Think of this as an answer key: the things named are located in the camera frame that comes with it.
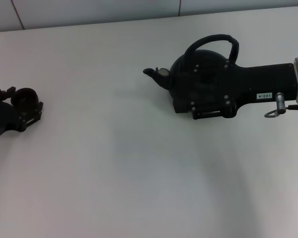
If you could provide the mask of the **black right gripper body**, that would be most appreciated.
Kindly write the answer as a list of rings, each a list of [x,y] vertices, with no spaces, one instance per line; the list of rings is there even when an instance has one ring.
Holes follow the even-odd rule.
[[[222,70],[222,96],[229,96],[229,118],[244,105],[276,102],[276,113],[286,112],[285,101],[297,97],[298,82],[292,63]]]

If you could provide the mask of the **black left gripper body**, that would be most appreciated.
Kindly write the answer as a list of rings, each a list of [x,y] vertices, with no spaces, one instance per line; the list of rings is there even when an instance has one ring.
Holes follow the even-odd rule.
[[[10,130],[23,132],[23,117],[12,105],[0,102],[0,136]]]

